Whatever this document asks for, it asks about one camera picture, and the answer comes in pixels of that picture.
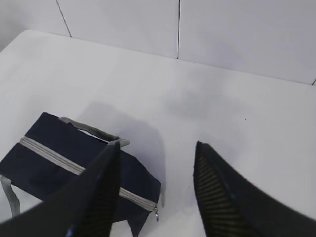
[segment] gray handle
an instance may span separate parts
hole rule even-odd
[[[14,193],[11,187],[11,180],[1,176],[0,181],[2,184],[3,191],[6,195],[6,198],[9,201],[12,217],[15,217],[20,214],[20,201],[17,195]]]
[[[104,141],[108,141],[108,142],[118,141],[120,144],[120,147],[124,147],[124,146],[129,145],[129,140],[121,139],[118,136],[111,135],[109,133],[106,133],[106,132],[98,129],[98,128],[89,126],[89,125],[84,124],[84,123],[74,121],[74,120],[67,118],[67,117],[61,117],[59,119],[64,123],[71,123],[75,128],[77,128],[79,130],[86,131],[86,132],[90,133],[91,135],[96,136],[97,138],[100,138]]]

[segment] gray zipper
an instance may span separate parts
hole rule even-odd
[[[30,149],[31,151],[37,153],[41,157],[45,158],[46,160],[54,163],[55,165],[59,167],[62,167],[63,169],[73,174],[80,175],[84,171],[84,168],[82,166],[67,159],[61,154],[53,151],[52,149],[44,146],[43,144],[29,137],[21,138],[19,143],[23,145],[24,147]],[[143,209],[147,211],[154,211],[156,214],[157,221],[158,221],[158,208],[155,202],[148,200],[146,198],[140,197],[122,187],[120,187],[119,189],[119,196],[127,200],[130,200],[131,202],[139,205],[140,207],[142,207]]]

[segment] white table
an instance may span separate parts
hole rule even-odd
[[[43,111],[131,141],[163,185],[141,236],[204,236],[193,186],[197,140],[316,219],[316,88],[41,32],[0,53],[0,157]],[[18,191],[22,210],[38,202]],[[1,221],[10,217],[0,192]],[[126,223],[112,236],[131,236]]]

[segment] navy blue bag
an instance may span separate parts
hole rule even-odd
[[[19,214],[13,184],[46,201],[78,175],[107,146],[127,140],[94,127],[43,113],[30,130],[0,162],[1,183],[12,215]],[[132,155],[121,151],[121,184],[114,222],[127,220],[134,237],[138,236],[150,212],[158,220],[160,182]]]

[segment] zipper pull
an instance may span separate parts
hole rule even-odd
[[[155,215],[156,215],[156,221],[159,221],[159,213],[158,213],[158,207],[157,207],[157,205],[155,206],[155,208],[153,209],[153,211],[155,212]]]

